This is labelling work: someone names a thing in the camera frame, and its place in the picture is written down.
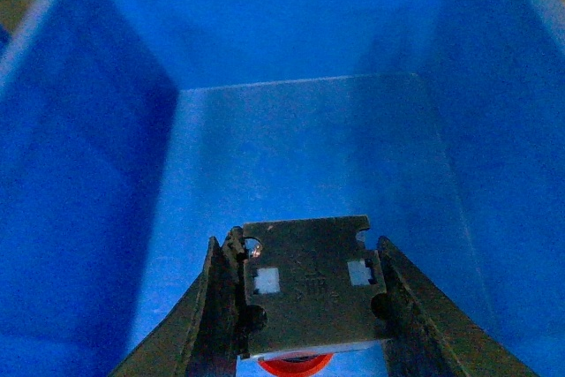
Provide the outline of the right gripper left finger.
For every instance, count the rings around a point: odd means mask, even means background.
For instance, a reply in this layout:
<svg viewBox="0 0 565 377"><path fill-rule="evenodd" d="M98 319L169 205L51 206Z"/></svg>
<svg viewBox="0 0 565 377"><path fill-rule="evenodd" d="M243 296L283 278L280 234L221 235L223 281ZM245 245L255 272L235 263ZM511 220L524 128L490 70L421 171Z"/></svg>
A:
<svg viewBox="0 0 565 377"><path fill-rule="evenodd" d="M234 376L248 337L266 325L263 308L245 300L243 229L220 244L211 237L201 273L167 316L111 376Z"/></svg>

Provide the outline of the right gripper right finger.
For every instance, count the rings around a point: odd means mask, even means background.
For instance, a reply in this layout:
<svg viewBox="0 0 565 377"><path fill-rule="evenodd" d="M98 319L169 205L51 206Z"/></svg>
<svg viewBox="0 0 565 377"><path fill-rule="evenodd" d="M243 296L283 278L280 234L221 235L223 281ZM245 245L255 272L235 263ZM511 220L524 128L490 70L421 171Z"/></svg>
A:
<svg viewBox="0 0 565 377"><path fill-rule="evenodd" d="M387 292L373 310L387 323L389 376L534 376L439 289L389 238L377 252Z"/></svg>

